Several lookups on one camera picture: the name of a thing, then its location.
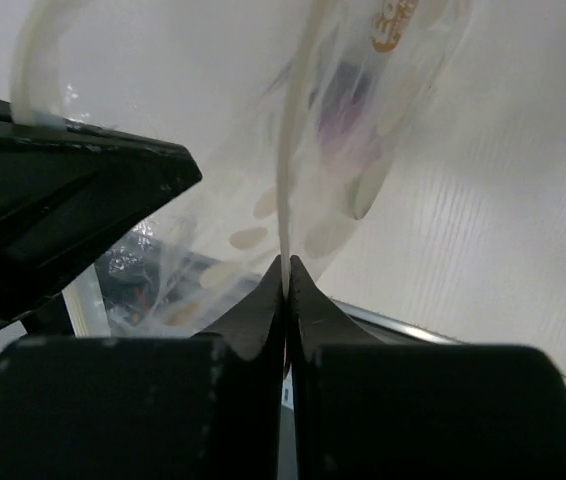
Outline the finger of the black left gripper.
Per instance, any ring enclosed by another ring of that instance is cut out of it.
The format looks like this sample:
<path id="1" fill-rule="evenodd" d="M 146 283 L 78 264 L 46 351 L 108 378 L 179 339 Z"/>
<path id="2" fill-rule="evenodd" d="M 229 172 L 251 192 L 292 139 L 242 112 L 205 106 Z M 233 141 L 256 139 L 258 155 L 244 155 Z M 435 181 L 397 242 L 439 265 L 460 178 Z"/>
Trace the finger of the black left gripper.
<path id="1" fill-rule="evenodd" d="M 0 100 L 0 329 L 201 178 L 181 145 L 68 121 L 19 125 Z"/>

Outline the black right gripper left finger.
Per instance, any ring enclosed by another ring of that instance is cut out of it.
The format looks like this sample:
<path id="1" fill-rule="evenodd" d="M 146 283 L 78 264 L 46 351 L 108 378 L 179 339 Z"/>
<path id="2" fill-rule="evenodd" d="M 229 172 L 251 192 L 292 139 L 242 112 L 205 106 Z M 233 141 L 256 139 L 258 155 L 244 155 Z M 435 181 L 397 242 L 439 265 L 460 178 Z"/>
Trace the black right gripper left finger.
<path id="1" fill-rule="evenodd" d="M 0 353 L 0 479 L 273 479 L 281 264 L 200 333 L 27 337 Z"/>

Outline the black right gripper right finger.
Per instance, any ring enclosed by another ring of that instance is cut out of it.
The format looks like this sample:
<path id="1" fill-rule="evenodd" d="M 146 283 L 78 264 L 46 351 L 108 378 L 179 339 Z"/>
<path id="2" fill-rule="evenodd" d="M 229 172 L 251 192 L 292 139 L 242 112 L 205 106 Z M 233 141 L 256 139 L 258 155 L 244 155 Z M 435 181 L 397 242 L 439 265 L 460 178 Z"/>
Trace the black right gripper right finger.
<path id="1" fill-rule="evenodd" d="M 517 345 L 387 344 L 291 260 L 303 479 L 566 479 L 566 386 Z"/>

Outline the clear zip top bag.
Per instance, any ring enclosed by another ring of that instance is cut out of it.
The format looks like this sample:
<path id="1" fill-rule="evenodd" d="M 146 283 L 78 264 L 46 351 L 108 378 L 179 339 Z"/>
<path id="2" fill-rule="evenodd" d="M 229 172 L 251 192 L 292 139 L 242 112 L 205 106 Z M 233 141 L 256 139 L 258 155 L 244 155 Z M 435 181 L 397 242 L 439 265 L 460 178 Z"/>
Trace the clear zip top bag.
<path id="1" fill-rule="evenodd" d="M 39 1 L 18 122 L 184 145 L 201 181 L 63 292 L 78 336 L 187 337 L 278 255 L 319 277 L 373 204 L 468 1 Z"/>

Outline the purple white eggplant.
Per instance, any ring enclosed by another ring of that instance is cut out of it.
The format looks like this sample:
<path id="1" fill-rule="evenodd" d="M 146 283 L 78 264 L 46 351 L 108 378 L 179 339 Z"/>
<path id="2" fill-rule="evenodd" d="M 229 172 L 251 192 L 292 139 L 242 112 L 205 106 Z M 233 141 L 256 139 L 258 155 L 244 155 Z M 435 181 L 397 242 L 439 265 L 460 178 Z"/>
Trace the purple white eggplant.
<path id="1" fill-rule="evenodd" d="M 342 59 L 337 63 L 321 60 L 311 67 L 311 91 L 302 104 L 301 118 L 307 120 L 313 111 L 317 112 L 310 132 L 314 139 L 296 136 L 293 145 L 326 169 L 358 159 L 360 155 L 355 150 L 363 143 L 357 129 L 381 71 L 380 66 L 361 59 Z"/>

